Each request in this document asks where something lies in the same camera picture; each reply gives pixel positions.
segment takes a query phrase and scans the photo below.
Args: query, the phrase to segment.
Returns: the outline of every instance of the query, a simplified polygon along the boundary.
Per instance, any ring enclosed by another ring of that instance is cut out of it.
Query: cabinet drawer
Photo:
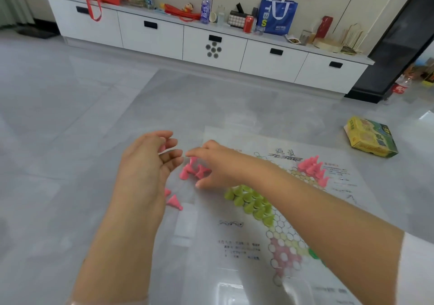
[[[184,26],[118,12],[124,48],[182,59]]]
[[[184,27],[184,61],[239,71],[247,40],[232,35]]]
[[[294,82],[306,56],[301,50],[249,40],[240,71]]]
[[[309,53],[296,83],[347,94],[367,65]]]
[[[85,3],[70,0],[48,0],[56,18],[57,26],[63,36],[121,47],[121,30],[119,29],[118,12],[102,8],[102,17],[95,22],[89,16]],[[95,17],[99,7],[92,5]]]

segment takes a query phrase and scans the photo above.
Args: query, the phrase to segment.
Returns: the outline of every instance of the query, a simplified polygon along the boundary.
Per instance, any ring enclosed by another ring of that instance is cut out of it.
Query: person
[[[177,139],[172,135],[144,134],[124,151],[110,205],[77,276],[72,304],[147,304],[166,180],[184,160],[182,150],[173,149]],[[434,303],[434,245],[269,161],[215,141],[186,156],[199,157],[212,169],[197,182],[199,189],[243,184],[265,196],[361,303]]]

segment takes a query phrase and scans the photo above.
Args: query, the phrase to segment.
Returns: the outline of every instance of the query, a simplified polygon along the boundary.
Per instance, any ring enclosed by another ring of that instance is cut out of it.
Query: green game piece
[[[252,192],[252,196],[253,196],[253,198],[256,200],[257,198],[262,198],[262,196],[258,193],[258,192],[256,192],[256,191],[253,191]]]
[[[271,216],[265,216],[262,220],[262,222],[264,223],[264,225],[266,227],[271,227],[274,225],[274,215]]]
[[[273,214],[273,206],[271,204],[264,205],[265,215],[269,216]]]
[[[245,212],[247,215],[252,214],[254,210],[255,210],[255,207],[253,206],[253,202],[251,202],[251,203],[249,203],[249,204],[246,204],[246,205],[244,206],[244,212]]]
[[[243,195],[243,199],[248,203],[252,202],[253,201],[252,193],[245,193]]]
[[[243,194],[244,194],[244,192],[243,192],[243,188],[242,188],[241,186],[236,186],[236,187],[234,187],[234,194],[235,194],[237,197],[242,197]]]
[[[312,248],[309,248],[309,254],[312,256],[313,259],[319,259],[316,253],[313,252]]]
[[[253,191],[253,190],[252,190],[250,187],[248,187],[247,185],[242,185],[241,187],[242,187],[243,190],[246,191],[246,192],[251,193],[251,192]]]
[[[224,198],[226,200],[233,201],[235,199],[234,191],[232,189],[228,189],[224,194]]]
[[[262,205],[262,199],[257,198],[257,199],[255,200],[254,207],[255,207],[255,209],[260,209],[260,208],[262,208],[262,207],[263,207],[263,205]]]
[[[237,207],[244,206],[243,197],[236,197],[234,200],[234,205],[236,205]]]
[[[264,218],[265,209],[262,207],[258,210],[253,211],[253,217],[257,220],[262,220]]]

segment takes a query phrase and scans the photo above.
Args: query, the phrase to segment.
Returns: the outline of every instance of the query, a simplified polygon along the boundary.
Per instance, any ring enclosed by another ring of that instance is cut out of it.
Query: person's right hand
[[[196,187],[200,189],[248,185],[247,171],[259,160],[220,145],[214,140],[204,143],[201,148],[187,151],[185,155],[202,159],[212,170],[208,177],[196,183]]]

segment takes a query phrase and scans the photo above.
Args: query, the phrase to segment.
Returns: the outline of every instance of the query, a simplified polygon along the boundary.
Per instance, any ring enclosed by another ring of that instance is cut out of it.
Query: hand
[[[199,157],[204,160],[212,173],[196,183],[200,189],[214,187],[233,187],[249,184],[247,170],[259,159],[220,145],[210,140],[201,148],[194,148],[186,153],[188,157]]]
[[[164,188],[170,173],[182,164],[182,150],[171,150],[178,144],[171,131],[155,131],[137,138],[122,154],[113,190],[112,202],[126,212],[150,215],[156,228],[165,210]]]

